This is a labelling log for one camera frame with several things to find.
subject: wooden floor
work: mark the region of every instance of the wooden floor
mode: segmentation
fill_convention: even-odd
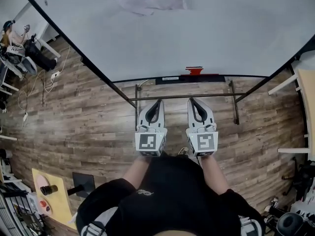
[[[52,46],[61,53],[58,67],[61,70],[68,44],[59,38]],[[46,74],[47,85],[52,72]],[[282,175],[293,172],[293,154],[278,154],[280,147],[303,147],[303,120],[294,84],[275,95],[267,91],[289,77],[283,72],[244,100],[239,106],[240,125],[233,123],[232,97],[202,98],[213,112],[218,125],[219,147],[215,157],[223,168],[231,187],[260,212],[273,196],[285,204],[292,195],[283,198],[288,188]],[[28,77],[30,92],[36,77]],[[236,90],[245,92],[261,78],[233,79]],[[26,91],[26,80],[15,81],[20,91]],[[118,83],[129,97],[134,97],[136,82]],[[148,81],[140,96],[198,94],[230,92],[228,83],[193,83],[154,85]],[[34,189],[32,168],[62,176],[68,188],[73,186],[72,172],[92,174],[97,186],[121,177],[136,157],[134,144],[134,109],[92,71],[83,66],[79,55],[71,48],[61,75],[50,93],[44,93],[38,79],[28,98],[29,120],[22,128],[24,110],[18,107],[18,92],[7,104],[7,113],[0,114],[4,135],[18,138],[16,142],[1,141],[1,147],[13,151],[12,169],[16,176]],[[187,99],[164,100],[166,152],[176,154],[187,146],[185,129]],[[26,105],[21,94],[20,105]],[[70,196],[73,213],[82,202]],[[75,235],[66,226],[51,222],[54,235]]]

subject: sleeve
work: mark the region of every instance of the sleeve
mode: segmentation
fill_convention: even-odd
[[[262,216],[257,210],[251,207],[240,194],[234,192],[231,189],[228,189],[227,192],[221,194],[220,197],[230,207],[230,209],[239,216],[249,217],[250,219],[257,220],[262,227],[262,231],[265,231],[266,225]]]
[[[76,226],[82,228],[94,221],[104,211],[118,206],[119,202],[135,191],[131,183],[123,178],[105,183],[95,189],[79,206]]]

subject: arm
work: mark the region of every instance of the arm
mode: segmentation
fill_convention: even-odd
[[[127,170],[123,179],[127,180],[133,185],[134,188],[138,189],[146,174],[151,159],[148,157],[139,156],[133,163],[133,165]]]
[[[122,199],[131,195],[140,186],[148,169],[149,160],[137,158],[123,178],[104,183],[94,190],[79,206],[76,217],[78,231],[103,212],[117,207]]]
[[[227,180],[213,156],[201,157],[201,165],[206,184],[218,195],[229,189]]]
[[[213,156],[201,158],[203,175],[207,185],[238,215],[257,220],[264,231],[265,224],[258,211],[239,194],[229,188],[227,180]]]

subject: yellow board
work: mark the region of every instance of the yellow board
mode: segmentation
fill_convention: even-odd
[[[61,177],[56,177],[36,169],[32,169],[31,171],[33,174],[37,196],[47,200],[53,212],[49,217],[76,230],[77,228],[74,223],[68,224],[68,221],[72,219],[72,214],[69,205],[69,196],[63,179]],[[44,196],[37,187],[36,179],[38,175],[44,176],[50,185],[56,185],[58,187],[58,191],[48,196]]]
[[[315,158],[315,70],[298,69],[298,82],[302,90],[308,120],[309,147]]]

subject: metal table frame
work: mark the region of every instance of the metal table frame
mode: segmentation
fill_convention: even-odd
[[[276,77],[286,68],[290,69],[292,62],[299,60],[301,55],[310,50],[315,50],[314,39],[315,35],[283,66],[281,66],[277,71],[275,71],[269,77],[264,78],[256,86],[248,90],[247,92],[235,92],[233,81],[230,82],[229,86],[232,89],[232,93],[213,93],[213,94],[192,94],[192,95],[171,95],[171,96],[156,96],[156,97],[138,97],[138,91],[141,88],[138,85],[135,85],[135,97],[129,98],[126,96],[108,77],[106,77],[86,56],[81,50],[60,30],[60,28],[51,20],[51,18],[42,10],[42,8],[36,3],[35,0],[28,0],[32,6],[41,14],[41,16],[55,29],[60,36],[82,57],[81,61],[86,65],[95,75],[97,75],[101,80],[103,80],[113,91],[115,91],[119,96],[121,96],[126,102],[135,108],[135,125],[137,125],[138,118],[138,101],[142,100],[156,100],[156,99],[177,99],[177,98],[190,98],[190,97],[219,97],[219,96],[232,96],[235,108],[235,124],[240,124],[240,118],[238,114],[237,103],[249,96],[251,93],[268,83],[271,79]]]

